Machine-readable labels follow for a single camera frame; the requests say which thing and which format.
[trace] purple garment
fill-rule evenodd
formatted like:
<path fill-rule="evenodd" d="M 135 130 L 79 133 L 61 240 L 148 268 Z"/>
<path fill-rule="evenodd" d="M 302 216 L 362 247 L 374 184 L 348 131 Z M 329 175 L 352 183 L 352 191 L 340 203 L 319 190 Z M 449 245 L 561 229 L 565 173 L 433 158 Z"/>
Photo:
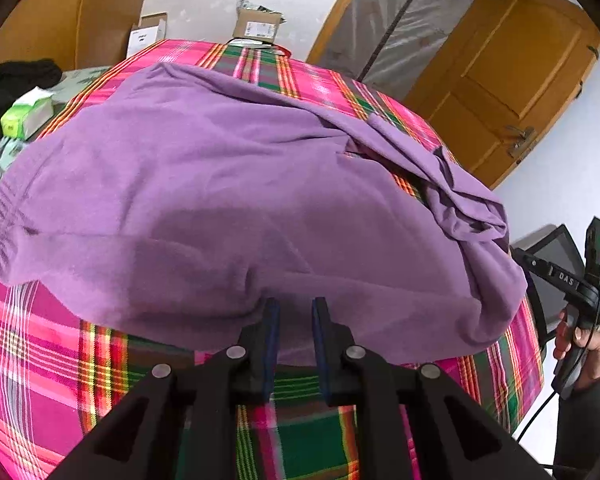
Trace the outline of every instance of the purple garment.
<path fill-rule="evenodd" d="M 430 210 L 356 147 L 411 171 Z M 282 304 L 312 364 L 311 300 L 394 363 L 472 354 L 525 293 L 497 197 L 443 150 L 218 72 L 156 64 L 35 142 L 0 181 L 0 280 L 76 316 L 219 349 Z"/>

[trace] wooden door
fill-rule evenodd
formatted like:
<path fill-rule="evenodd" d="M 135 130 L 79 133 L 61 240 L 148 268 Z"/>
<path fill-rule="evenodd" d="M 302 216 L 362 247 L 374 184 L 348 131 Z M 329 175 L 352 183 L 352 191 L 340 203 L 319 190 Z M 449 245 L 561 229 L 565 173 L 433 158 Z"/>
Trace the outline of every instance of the wooden door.
<path fill-rule="evenodd" d="M 475 0 L 403 104 L 493 189 L 578 95 L 599 49 L 567 0 Z"/>

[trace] person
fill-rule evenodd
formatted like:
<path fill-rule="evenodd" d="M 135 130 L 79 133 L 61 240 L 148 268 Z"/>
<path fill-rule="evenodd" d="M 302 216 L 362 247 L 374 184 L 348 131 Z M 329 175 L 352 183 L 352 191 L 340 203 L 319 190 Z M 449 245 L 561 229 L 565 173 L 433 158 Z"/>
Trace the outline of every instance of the person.
<path fill-rule="evenodd" d="M 589 338 L 588 330 L 576 328 L 573 341 L 569 340 L 564 312 L 560 318 L 554 350 L 558 360 L 565 357 L 572 344 L 583 348 Z M 591 337 L 571 397 L 560 399 L 559 406 L 554 464 L 588 471 L 600 455 L 600 330 Z M 554 476 L 557 480 L 574 480 L 585 475 L 554 469 Z"/>

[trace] plastic sheet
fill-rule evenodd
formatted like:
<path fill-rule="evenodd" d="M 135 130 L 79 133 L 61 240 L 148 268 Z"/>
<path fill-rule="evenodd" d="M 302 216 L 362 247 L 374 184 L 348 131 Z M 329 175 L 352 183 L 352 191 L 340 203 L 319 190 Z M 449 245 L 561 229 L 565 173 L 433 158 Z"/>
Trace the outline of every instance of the plastic sheet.
<path fill-rule="evenodd" d="M 405 4 L 394 32 L 363 81 L 401 100 L 473 0 L 353 0 L 320 66 L 358 78 Z"/>

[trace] black sleeve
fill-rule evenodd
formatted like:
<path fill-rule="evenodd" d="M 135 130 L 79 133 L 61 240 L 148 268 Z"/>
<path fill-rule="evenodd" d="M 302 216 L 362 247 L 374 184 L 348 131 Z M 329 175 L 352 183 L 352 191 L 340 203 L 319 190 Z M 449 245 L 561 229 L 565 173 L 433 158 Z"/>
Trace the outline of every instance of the black sleeve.
<path fill-rule="evenodd" d="M 554 464 L 589 470 L 600 455 L 600 379 L 587 390 L 560 399 Z M 557 480 L 582 476 L 554 471 Z"/>

